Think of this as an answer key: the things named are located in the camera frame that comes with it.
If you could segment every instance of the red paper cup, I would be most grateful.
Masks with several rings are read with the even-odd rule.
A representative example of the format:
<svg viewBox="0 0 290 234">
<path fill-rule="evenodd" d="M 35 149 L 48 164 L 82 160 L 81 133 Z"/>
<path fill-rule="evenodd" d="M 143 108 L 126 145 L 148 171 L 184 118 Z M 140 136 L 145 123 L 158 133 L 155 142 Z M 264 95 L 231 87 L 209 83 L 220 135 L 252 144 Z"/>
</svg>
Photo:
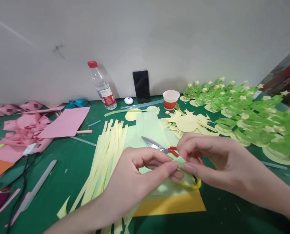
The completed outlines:
<svg viewBox="0 0 290 234">
<path fill-rule="evenodd" d="M 175 90 L 168 90 L 163 93 L 164 108 L 171 111 L 175 108 L 180 93 Z"/>
</svg>

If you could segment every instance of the scissors blade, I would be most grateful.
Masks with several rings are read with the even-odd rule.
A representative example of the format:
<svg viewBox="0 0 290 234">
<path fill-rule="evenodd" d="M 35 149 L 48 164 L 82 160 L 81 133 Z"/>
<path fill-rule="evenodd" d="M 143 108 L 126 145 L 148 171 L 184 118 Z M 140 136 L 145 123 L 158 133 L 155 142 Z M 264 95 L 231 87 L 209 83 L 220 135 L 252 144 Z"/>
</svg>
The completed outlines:
<svg viewBox="0 0 290 234">
<path fill-rule="evenodd" d="M 168 151 L 169 151 L 168 149 L 163 148 L 159 143 L 153 141 L 152 139 L 149 139 L 149 138 L 144 137 L 144 136 L 142 136 L 142 139 L 151 148 L 155 148 L 155 149 L 160 150 L 161 152 L 164 152 L 164 153 L 168 153 Z"/>
</svg>

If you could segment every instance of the red scissors handle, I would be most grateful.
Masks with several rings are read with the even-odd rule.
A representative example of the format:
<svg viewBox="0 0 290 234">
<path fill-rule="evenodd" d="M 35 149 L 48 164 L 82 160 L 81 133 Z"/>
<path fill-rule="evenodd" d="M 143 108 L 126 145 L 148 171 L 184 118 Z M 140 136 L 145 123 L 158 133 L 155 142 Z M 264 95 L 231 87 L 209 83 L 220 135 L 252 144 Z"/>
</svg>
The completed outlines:
<svg viewBox="0 0 290 234">
<path fill-rule="evenodd" d="M 177 150 L 177 147 L 176 146 L 170 146 L 169 148 L 169 153 L 172 153 L 175 157 L 178 157 L 179 154 L 175 151 Z M 197 157 L 197 160 L 200 164 L 203 164 L 203 161 L 201 160 L 200 157 Z"/>
</svg>

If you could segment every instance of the black smartphone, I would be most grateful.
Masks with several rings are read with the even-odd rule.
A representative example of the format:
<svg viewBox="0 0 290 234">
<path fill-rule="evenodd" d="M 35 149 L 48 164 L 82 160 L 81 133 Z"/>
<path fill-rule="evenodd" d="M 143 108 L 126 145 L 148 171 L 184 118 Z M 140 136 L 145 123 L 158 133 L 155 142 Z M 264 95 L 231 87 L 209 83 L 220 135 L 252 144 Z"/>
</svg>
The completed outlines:
<svg viewBox="0 0 290 234">
<path fill-rule="evenodd" d="M 141 104 L 150 102 L 148 71 L 134 71 L 133 80 L 137 103 Z"/>
</svg>

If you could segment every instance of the plastic water bottle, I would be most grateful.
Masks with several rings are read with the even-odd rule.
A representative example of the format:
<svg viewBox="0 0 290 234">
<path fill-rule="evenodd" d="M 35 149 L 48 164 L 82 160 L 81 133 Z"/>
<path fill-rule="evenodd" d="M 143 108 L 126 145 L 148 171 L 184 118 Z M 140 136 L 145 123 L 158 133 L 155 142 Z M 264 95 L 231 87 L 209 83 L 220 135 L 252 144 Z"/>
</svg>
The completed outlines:
<svg viewBox="0 0 290 234">
<path fill-rule="evenodd" d="M 116 100 L 113 97 L 108 81 L 105 78 L 103 78 L 103 76 L 100 74 L 97 62 L 88 61 L 87 64 L 91 69 L 92 78 L 95 81 L 95 89 L 97 90 L 97 93 L 102 102 L 104 103 L 106 109 L 108 110 L 115 109 L 117 107 Z"/>
</svg>

